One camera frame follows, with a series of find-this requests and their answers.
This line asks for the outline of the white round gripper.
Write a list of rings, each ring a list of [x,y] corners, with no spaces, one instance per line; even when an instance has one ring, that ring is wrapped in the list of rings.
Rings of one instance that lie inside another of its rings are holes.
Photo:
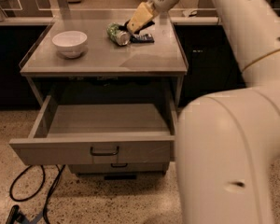
[[[159,15],[159,12],[170,10],[179,0],[148,0],[142,2],[127,23],[131,34],[140,31],[145,25]]]

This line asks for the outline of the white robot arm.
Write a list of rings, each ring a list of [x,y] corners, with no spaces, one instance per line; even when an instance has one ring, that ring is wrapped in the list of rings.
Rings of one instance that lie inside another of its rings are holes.
[[[245,81],[183,108],[175,164],[184,224],[274,224],[280,156],[280,18],[265,0],[212,0]]]

